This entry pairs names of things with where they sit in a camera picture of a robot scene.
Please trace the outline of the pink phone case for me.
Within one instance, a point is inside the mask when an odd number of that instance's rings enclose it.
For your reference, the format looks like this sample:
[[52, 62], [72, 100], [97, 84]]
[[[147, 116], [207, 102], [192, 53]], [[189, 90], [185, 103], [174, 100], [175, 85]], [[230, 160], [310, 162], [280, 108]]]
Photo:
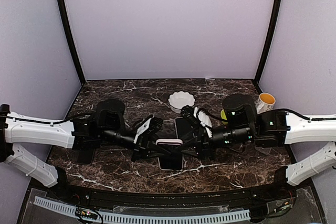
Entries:
[[171, 152], [170, 154], [165, 154], [158, 158], [161, 170], [181, 170], [183, 168], [183, 154], [175, 149], [183, 144], [182, 140], [161, 138], [158, 139], [155, 144]]

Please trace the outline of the clear magsafe phone case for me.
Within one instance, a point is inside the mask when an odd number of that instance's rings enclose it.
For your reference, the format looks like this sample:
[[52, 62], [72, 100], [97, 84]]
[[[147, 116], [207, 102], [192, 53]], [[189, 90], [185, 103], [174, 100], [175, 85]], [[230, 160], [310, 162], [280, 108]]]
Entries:
[[272, 148], [271, 147], [255, 147], [255, 150], [259, 151], [264, 155], [269, 155]]

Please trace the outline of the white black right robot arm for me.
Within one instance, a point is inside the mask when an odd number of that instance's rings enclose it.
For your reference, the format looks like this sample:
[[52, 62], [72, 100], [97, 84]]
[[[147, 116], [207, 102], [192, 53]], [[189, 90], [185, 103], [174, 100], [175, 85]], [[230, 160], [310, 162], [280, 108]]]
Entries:
[[178, 147], [178, 152], [198, 159], [214, 158], [218, 148], [253, 142], [257, 147], [281, 147], [302, 142], [326, 145], [307, 158], [278, 169], [276, 182], [268, 188], [273, 200], [304, 180], [335, 168], [335, 115], [302, 115], [290, 109], [257, 113], [253, 98], [233, 94], [222, 101], [225, 125], [213, 127], [212, 115], [204, 108], [184, 106], [181, 116], [192, 126], [196, 136]]

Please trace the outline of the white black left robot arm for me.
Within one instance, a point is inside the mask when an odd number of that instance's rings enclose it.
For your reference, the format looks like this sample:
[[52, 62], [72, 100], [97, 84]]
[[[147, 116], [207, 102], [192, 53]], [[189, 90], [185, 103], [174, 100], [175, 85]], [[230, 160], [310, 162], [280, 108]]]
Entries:
[[118, 99], [99, 102], [96, 110], [71, 116], [61, 121], [33, 118], [10, 111], [1, 105], [1, 162], [11, 165], [45, 187], [53, 187], [63, 201], [74, 197], [67, 184], [66, 172], [41, 161], [22, 143], [47, 144], [72, 150], [100, 148], [103, 144], [119, 145], [132, 150], [131, 160], [171, 155], [166, 147], [155, 142], [163, 121], [153, 115], [142, 120], [134, 130], [124, 122], [125, 104]]

